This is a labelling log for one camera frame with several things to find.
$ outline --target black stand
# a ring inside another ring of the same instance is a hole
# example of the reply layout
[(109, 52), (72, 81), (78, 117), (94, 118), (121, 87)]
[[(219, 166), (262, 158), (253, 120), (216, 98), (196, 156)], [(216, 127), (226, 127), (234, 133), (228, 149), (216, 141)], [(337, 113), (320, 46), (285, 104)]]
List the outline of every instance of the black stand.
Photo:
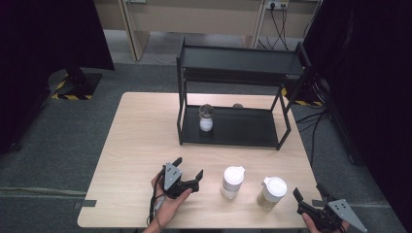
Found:
[[(299, 90), (311, 70), (310, 67), (310, 61), (301, 44), (295, 51), (274, 51), (191, 46), (186, 45), (183, 40), (177, 55), (179, 143), (279, 150), (291, 132), (288, 111), (296, 96), (294, 91), (286, 106), (281, 90), (292, 76), (298, 77), (294, 82), (294, 90)], [(200, 106), (191, 105), (188, 101), (188, 82), (273, 86), (277, 88), (277, 93), (270, 109), (213, 106), (213, 132), (205, 135), (199, 129)], [(277, 137), (273, 118), (278, 100), (287, 127), (281, 139)]]
[(102, 77), (102, 74), (83, 73), (80, 69), (75, 72), (67, 70), (67, 73), (52, 98), (89, 100)]

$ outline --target gray carpet floor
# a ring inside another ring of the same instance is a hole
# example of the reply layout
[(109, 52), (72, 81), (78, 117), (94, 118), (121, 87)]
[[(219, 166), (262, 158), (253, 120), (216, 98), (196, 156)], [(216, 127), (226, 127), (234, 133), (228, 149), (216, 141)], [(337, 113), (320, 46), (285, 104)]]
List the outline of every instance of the gray carpet floor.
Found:
[[(48, 99), (21, 138), (22, 150), (0, 157), (0, 232), (119, 232), (79, 227), (80, 210), (74, 208), (75, 203), (85, 197), (121, 96), (127, 91), (177, 92), (176, 67), (116, 64), (116, 71), (85, 72), (103, 74), (91, 100)], [(56, 72), (50, 77), (51, 90), (64, 75)], [(189, 86), (189, 91), (275, 93), (267, 87), (225, 84)], [(292, 106), (295, 119), (321, 111), (311, 106)], [(312, 123), (298, 124), (308, 159), (313, 149)], [(369, 232), (406, 232), (367, 168), (350, 163), (330, 118), (320, 121), (314, 140), (313, 172), (317, 182), (334, 196), (345, 198)], [(349, 232), (358, 231), (351, 228)]]

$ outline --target shelf tier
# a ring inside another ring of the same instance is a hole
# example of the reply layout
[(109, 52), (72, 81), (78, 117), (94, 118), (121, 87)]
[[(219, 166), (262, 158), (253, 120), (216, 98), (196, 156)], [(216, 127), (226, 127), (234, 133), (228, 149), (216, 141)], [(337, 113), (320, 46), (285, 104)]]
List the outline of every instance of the shelf tier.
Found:
[(273, 113), (270, 110), (214, 107), (213, 129), (206, 133), (199, 127), (199, 107), (185, 107), (183, 143), (278, 147)]

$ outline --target electrical outlet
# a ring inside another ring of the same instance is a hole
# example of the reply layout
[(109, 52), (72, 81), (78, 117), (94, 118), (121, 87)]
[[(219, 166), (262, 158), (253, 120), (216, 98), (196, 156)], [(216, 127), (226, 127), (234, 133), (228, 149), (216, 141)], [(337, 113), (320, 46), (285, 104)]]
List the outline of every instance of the electrical outlet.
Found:
[(275, 4), (275, 10), (286, 10), (289, 5), (289, 0), (268, 0), (266, 8), (269, 10), (272, 9), (272, 3)]

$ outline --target wooden table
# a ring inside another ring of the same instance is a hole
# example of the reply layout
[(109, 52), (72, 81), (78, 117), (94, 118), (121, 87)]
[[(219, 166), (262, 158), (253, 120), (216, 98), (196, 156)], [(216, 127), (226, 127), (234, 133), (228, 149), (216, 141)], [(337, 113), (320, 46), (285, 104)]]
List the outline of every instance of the wooden table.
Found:
[[(190, 104), (270, 108), (273, 96), (190, 94)], [(82, 207), (81, 227), (146, 227), (153, 194), (151, 179), (166, 162), (183, 158), (182, 180), (194, 179), (203, 169), (199, 192), (182, 205), (168, 228), (299, 228), (293, 190), (305, 200), (320, 199), (308, 158), (292, 112), (292, 132), (280, 150), (214, 145), (179, 145), (177, 93), (125, 93), (102, 150), (86, 200), (95, 207)], [(285, 123), (280, 107), (274, 112), (278, 134)], [(224, 169), (243, 166), (245, 180), (238, 196), (225, 199), (220, 193)], [(257, 203), (265, 177), (280, 177), (288, 185), (286, 196), (270, 211)]]

